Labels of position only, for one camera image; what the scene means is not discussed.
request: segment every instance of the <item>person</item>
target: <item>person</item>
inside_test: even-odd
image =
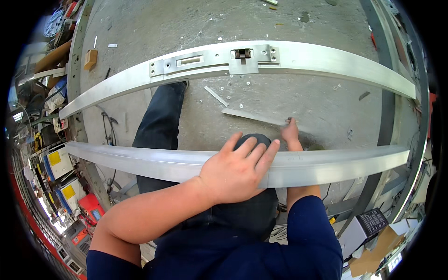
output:
[[[160,86],[137,130],[134,147],[177,149],[188,82]],[[282,138],[302,151],[294,118]],[[137,176],[140,194],[99,220],[87,255],[95,279],[340,279],[342,250],[319,186],[287,189],[288,244],[267,242],[275,226],[275,189],[258,184],[278,139],[233,134],[199,176],[175,183]],[[156,240],[141,268],[139,244]]]

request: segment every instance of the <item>navy blue shirt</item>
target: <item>navy blue shirt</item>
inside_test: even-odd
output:
[[[143,269],[90,250],[87,277],[96,279],[341,279],[342,250],[316,196],[288,215],[288,245],[261,242],[235,229],[172,232]]]

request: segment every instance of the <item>dark jeans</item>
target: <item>dark jeans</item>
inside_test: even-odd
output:
[[[133,147],[177,150],[179,117],[185,87],[183,82],[159,86],[138,127]],[[238,141],[235,149],[250,136],[255,136],[258,143],[265,143],[266,147],[271,143],[262,134],[249,134]],[[141,194],[177,184],[179,183],[137,176],[137,185]],[[218,224],[244,230],[259,240],[265,240],[275,225],[277,204],[275,189],[267,189],[244,202],[215,205],[185,220],[172,230]]]

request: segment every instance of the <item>yellow label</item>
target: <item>yellow label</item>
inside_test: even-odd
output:
[[[70,199],[70,197],[75,195],[75,191],[72,188],[72,185],[68,185],[62,190],[62,193],[65,196],[65,199]]]
[[[48,194],[48,196],[50,197],[50,200],[52,201],[52,203],[55,203],[55,201],[53,200],[52,194]]]
[[[54,152],[48,155],[48,159],[50,160],[50,165],[53,166],[60,162],[59,152]]]

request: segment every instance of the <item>hand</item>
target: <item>hand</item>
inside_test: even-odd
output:
[[[250,137],[234,151],[242,135],[242,132],[232,135],[201,169],[199,179],[214,204],[245,201],[265,190],[257,187],[271,166],[280,141],[274,140],[267,150],[260,143],[250,153],[257,143],[255,137]]]
[[[299,128],[297,127],[296,119],[289,117],[286,123],[288,126],[281,129],[281,136],[288,144],[288,151],[303,151],[299,142]]]
[[[281,129],[281,136],[286,142],[298,141],[299,140],[299,128],[296,124],[296,119],[289,117],[286,120],[288,126]]]

